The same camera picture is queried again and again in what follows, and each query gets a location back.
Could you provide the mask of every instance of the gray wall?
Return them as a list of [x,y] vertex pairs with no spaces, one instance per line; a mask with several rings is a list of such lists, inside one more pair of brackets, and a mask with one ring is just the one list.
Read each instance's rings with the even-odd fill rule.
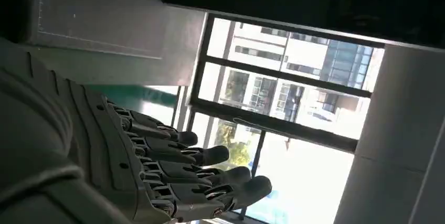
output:
[[204,20],[161,0],[33,0],[24,45],[80,83],[187,86]]
[[441,134],[445,54],[385,49],[336,224],[408,223]]

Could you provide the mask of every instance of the building window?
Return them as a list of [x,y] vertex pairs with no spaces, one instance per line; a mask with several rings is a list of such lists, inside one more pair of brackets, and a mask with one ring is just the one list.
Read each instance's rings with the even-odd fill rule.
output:
[[299,64],[293,64],[293,63],[288,63],[286,68],[289,70],[294,70],[294,71],[298,71],[298,72],[302,72],[302,73],[309,73],[309,74],[313,74],[316,76],[319,76],[321,73],[321,69],[311,68],[308,66],[303,66],[303,65],[299,65]]
[[240,52],[245,55],[252,55],[252,56],[257,56],[257,57],[266,58],[266,59],[270,59],[270,60],[276,60],[276,61],[281,61],[281,58],[283,56],[280,54],[275,54],[273,52],[266,52],[266,51],[261,51],[261,50],[252,49],[252,48],[248,48],[248,47],[241,47],[241,46],[236,46],[235,52]]
[[284,114],[284,120],[295,122],[304,87],[284,83],[278,97],[276,111]]
[[320,79],[361,89],[372,53],[372,47],[331,40]]
[[284,38],[287,38],[287,36],[288,36],[287,31],[272,29],[272,28],[267,28],[267,27],[262,27],[261,33],[262,34],[271,34],[271,35],[280,36],[280,37],[284,37]]
[[321,108],[325,111],[335,113],[336,104],[338,101],[338,94],[320,92],[317,100]]
[[299,34],[299,33],[292,33],[291,38],[321,45],[327,45],[329,43],[328,39],[315,37],[311,35]]
[[273,99],[273,93],[277,86],[276,80],[256,77],[253,84],[250,105],[255,107],[255,112],[268,115]]
[[231,70],[227,80],[225,99],[232,106],[241,107],[246,93],[247,82],[249,81],[249,74]]

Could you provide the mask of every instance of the green foliage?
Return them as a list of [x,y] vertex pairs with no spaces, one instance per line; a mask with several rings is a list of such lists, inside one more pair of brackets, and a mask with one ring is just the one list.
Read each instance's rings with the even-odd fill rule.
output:
[[[248,144],[243,142],[232,142],[232,139],[235,137],[235,131],[236,124],[219,122],[215,144],[225,145],[229,149],[230,158],[225,163],[235,166],[247,166],[250,160],[247,149]],[[231,168],[228,164],[220,164],[216,167],[223,170]]]

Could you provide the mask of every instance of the building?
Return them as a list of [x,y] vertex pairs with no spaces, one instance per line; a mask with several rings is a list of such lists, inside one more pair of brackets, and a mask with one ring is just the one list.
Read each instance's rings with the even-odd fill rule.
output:
[[[230,25],[230,21],[216,19],[217,29],[212,37],[226,41],[231,35]],[[369,91],[376,81],[384,52],[244,23],[235,23],[233,37],[227,41],[228,60]],[[351,127],[351,124],[363,125],[369,99],[226,68],[218,102],[359,138],[361,126]]]

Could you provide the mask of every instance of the black panel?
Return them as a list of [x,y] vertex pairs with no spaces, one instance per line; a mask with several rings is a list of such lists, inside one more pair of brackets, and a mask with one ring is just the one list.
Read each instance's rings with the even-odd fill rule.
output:
[[445,48],[444,0],[165,0],[167,3]]

